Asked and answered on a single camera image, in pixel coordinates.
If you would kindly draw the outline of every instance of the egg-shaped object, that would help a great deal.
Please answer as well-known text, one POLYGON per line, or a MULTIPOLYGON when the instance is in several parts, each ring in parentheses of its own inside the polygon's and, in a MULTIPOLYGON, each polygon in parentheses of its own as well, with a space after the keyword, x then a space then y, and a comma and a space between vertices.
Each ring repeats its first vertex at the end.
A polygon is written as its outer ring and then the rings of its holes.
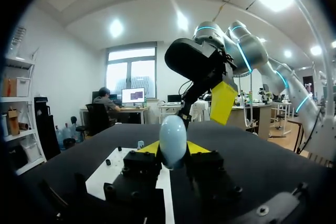
POLYGON ((167 116, 160 129, 162 164, 168 169, 182 167, 186 148, 187 132, 183 120, 177 115, 167 116))

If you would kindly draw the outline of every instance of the black table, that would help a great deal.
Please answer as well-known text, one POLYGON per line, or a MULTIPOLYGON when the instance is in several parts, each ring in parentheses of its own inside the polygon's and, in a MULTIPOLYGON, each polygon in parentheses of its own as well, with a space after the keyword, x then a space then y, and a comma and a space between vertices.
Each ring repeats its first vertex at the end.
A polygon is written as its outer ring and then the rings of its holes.
MULTIPOLYGON (((159 138, 160 125, 119 124, 30 170, 22 176, 29 190, 54 212, 37 187, 45 179, 61 196, 75 188, 73 174, 85 178, 98 168, 104 159, 118 146, 136 148, 143 140, 145 145, 159 138)), ((233 126, 215 122, 191 123, 188 140, 208 150, 218 150, 224 158, 224 167, 233 181, 243 188, 237 208, 231 217, 256 208, 281 191, 293 191, 300 183, 309 184, 311 198, 317 195, 322 179, 329 170, 274 143, 233 126)), ((185 170, 171 171, 171 187, 175 223, 199 223, 192 199, 192 192, 185 170)), ((297 208, 291 218, 296 218, 304 205, 297 208)))

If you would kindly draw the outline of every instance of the computer monitor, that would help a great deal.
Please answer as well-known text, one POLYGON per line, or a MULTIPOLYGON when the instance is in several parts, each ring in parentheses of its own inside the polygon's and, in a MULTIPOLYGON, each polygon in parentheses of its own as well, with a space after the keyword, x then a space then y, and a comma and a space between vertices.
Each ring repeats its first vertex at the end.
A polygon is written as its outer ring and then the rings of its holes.
POLYGON ((167 98, 168 102, 182 102, 182 98, 179 94, 169 94, 167 98))
POLYGON ((145 88, 123 89, 122 103, 145 102, 145 88))
POLYGON ((110 100, 116 100, 116 99, 118 99, 117 94, 110 94, 110 100))
POLYGON ((92 92, 92 103, 93 103, 94 99, 98 96, 99 96, 99 91, 92 92))

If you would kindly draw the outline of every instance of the floor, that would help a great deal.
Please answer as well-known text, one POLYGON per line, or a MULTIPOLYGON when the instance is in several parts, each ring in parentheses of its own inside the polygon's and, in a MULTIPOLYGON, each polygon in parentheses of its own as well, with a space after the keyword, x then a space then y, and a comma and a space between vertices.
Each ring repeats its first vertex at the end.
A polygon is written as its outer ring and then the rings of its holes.
MULTIPOLYGON (((298 135, 299 126, 293 123, 286 124, 286 131, 287 129, 291 129, 291 132, 286 135, 286 137, 279 137, 279 138, 269 138, 268 141, 273 142, 275 144, 280 145, 283 148, 289 149, 293 151, 295 146, 295 141, 298 135)), ((270 128, 269 134, 270 135, 281 135, 281 130, 277 130, 273 127, 270 128)), ((301 156, 308 157, 308 152, 302 151, 301 156)))

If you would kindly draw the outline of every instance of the man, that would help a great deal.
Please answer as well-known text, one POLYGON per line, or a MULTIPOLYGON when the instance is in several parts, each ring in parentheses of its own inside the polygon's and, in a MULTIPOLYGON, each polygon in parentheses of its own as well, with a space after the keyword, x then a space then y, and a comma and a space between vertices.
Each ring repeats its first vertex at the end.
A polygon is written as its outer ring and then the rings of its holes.
POLYGON ((108 114, 109 112, 120 111, 119 106, 110 100, 110 90, 105 87, 99 90, 99 96, 93 100, 93 103, 104 104, 108 114))

